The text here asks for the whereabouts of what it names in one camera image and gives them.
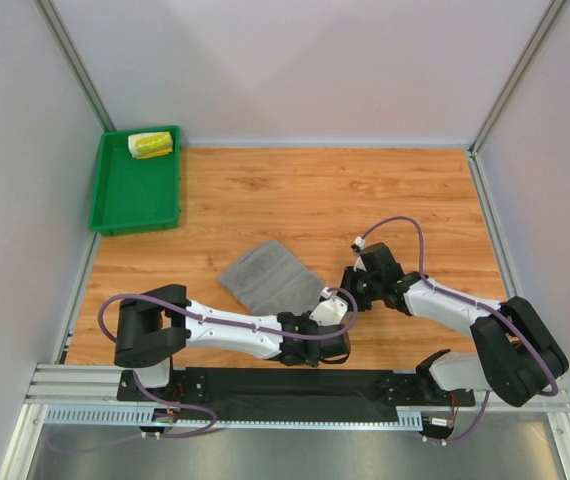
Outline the grey towel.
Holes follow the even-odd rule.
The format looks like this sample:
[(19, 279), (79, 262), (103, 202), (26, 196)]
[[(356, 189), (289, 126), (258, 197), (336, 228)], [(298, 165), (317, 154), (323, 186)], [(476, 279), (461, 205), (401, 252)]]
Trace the grey towel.
[(325, 288), (317, 274), (276, 240), (245, 252), (218, 281), (255, 316), (313, 310)]

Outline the yellow green patterned towel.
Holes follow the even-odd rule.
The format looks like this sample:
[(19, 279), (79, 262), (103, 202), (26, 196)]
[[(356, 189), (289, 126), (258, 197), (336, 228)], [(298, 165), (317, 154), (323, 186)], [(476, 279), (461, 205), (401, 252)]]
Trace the yellow green patterned towel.
[(135, 159), (149, 159), (173, 151), (174, 140), (169, 131), (145, 132), (128, 136), (127, 146)]

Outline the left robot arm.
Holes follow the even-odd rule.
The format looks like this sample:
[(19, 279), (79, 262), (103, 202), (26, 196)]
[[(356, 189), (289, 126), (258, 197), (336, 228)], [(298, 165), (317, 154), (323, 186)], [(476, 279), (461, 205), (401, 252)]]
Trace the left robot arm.
[(119, 294), (114, 364), (134, 371), (147, 388), (169, 384), (171, 358), (187, 348), (213, 348), (275, 361), (317, 367), (342, 363), (350, 354), (348, 331), (357, 310), (338, 289), (321, 293), (315, 308), (302, 314), (244, 315), (217, 310), (187, 297), (186, 287), (167, 285), (143, 294)]

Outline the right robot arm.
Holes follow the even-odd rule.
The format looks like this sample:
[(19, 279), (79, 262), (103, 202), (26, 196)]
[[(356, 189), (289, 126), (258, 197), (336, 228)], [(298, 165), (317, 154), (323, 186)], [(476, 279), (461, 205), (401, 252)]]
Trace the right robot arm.
[(492, 391), (521, 407), (537, 395), (552, 394), (556, 380), (568, 371), (565, 353), (528, 300), (472, 297), (418, 272), (406, 273), (383, 243), (358, 241), (352, 249), (356, 262), (345, 268), (341, 286), (360, 311), (380, 301), (473, 341), (474, 352), (441, 350), (417, 366), (438, 389)]

